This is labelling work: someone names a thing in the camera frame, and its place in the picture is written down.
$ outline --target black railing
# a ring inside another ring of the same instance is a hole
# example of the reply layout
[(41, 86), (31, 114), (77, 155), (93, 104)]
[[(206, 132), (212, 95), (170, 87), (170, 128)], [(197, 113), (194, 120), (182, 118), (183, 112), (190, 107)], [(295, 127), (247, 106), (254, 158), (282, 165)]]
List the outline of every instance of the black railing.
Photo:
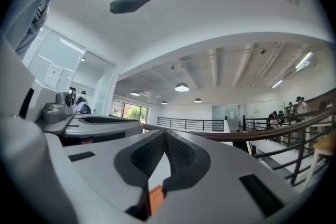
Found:
[[(285, 176), (284, 178), (290, 179), (291, 185), (298, 186), (299, 184), (303, 183), (306, 180), (306, 178), (300, 178), (300, 180), (297, 181), (296, 179), (298, 175), (303, 173), (304, 171), (307, 171), (310, 168), (310, 165), (307, 165), (306, 167), (301, 168), (302, 160), (314, 154), (314, 149), (309, 146), (309, 143), (315, 143), (321, 138), (327, 135), (330, 135), (332, 132), (334, 132), (336, 128), (335, 114), (336, 114), (336, 108), (329, 108), (327, 110), (324, 110), (323, 112), (320, 111), (319, 114), (317, 112), (314, 112), (313, 118), (310, 118), (302, 122), (298, 122), (295, 124), (288, 124), (278, 129), (269, 129), (269, 130), (255, 131), (255, 132), (226, 134), (226, 133), (204, 133), (204, 132), (188, 131), (188, 133), (198, 135), (198, 136), (211, 139), (214, 141), (219, 141), (219, 142), (247, 142), (247, 141), (270, 139), (270, 140), (281, 141), (281, 143), (286, 143), (287, 147), (281, 150), (262, 153), (262, 154), (256, 154), (256, 150), (254, 148), (254, 151), (252, 151), (252, 157), (258, 159), (258, 158), (281, 154), (281, 153), (288, 152), (291, 150), (298, 150), (298, 158), (293, 159), (290, 162), (271, 167), (272, 170), (279, 170), (279, 169), (295, 164), (293, 173)], [(329, 126), (320, 132), (308, 132), (306, 130), (312, 125), (318, 124), (320, 122), (323, 122), (324, 124), (328, 123)], [(144, 124), (143, 127), (146, 130), (156, 130), (156, 129), (174, 130), (175, 128), (174, 126), (170, 127), (170, 124), (168, 126), (163, 126), (163, 127)], [(322, 165), (320, 163), (319, 167), (314, 171), (313, 174), (316, 174), (319, 171), (321, 171), (326, 166), (329, 159), (330, 158), (328, 156), (319, 158), (318, 163), (322, 160), (325, 160), (325, 162)]]
[(224, 131), (224, 120), (187, 120), (157, 117), (158, 126), (198, 131)]

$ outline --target pendant light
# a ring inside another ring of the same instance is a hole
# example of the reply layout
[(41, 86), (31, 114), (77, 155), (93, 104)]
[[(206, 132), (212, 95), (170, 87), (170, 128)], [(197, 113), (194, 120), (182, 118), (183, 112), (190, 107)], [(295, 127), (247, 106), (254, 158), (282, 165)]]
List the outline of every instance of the pendant light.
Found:
[(140, 92), (138, 90), (134, 90), (131, 92), (131, 95), (140, 96)]
[(187, 92), (189, 90), (189, 87), (186, 83), (181, 82), (176, 85), (175, 90), (178, 92)]

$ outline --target wooden table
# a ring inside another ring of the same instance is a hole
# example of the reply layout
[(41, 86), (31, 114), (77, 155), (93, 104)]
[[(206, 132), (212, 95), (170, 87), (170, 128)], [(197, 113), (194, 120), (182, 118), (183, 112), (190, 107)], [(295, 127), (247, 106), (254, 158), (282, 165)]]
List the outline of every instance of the wooden table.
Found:
[(334, 150), (336, 149), (336, 132), (329, 134), (328, 136), (321, 139), (319, 142), (315, 143), (313, 145), (313, 148), (315, 149), (314, 156), (307, 174), (306, 181), (304, 182), (305, 185), (303, 189), (306, 189), (309, 184), (309, 181), (314, 173), (314, 168), (316, 166), (319, 154), (329, 156), (333, 155)]

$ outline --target table leg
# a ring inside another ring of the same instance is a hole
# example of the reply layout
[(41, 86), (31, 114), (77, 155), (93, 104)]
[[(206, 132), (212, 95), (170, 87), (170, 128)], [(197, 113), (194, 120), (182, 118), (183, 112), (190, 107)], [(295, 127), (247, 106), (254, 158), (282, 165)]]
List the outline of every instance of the table leg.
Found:
[(315, 168), (315, 165), (317, 163), (317, 159), (319, 157), (319, 151), (318, 150), (315, 150), (314, 151), (314, 156), (313, 156), (313, 160), (311, 162), (311, 165), (310, 165), (310, 168), (308, 170), (308, 174), (307, 174), (307, 178), (306, 180), (304, 181), (304, 187), (303, 189), (305, 190), (309, 184), (309, 180), (311, 179), (311, 176), (313, 175), (314, 173), (314, 168)]

